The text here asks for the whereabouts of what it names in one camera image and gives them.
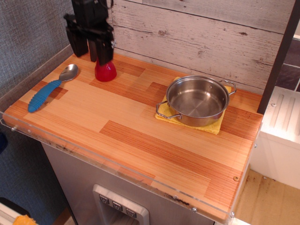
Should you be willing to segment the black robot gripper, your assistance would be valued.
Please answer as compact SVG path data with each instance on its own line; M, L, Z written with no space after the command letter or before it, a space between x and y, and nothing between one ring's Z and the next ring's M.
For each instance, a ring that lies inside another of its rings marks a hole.
M65 14L67 37L74 54L80 57L88 53L87 39L96 40L99 65L103 66L113 59L113 27L107 22L108 10L113 1L73 0L73 14Z

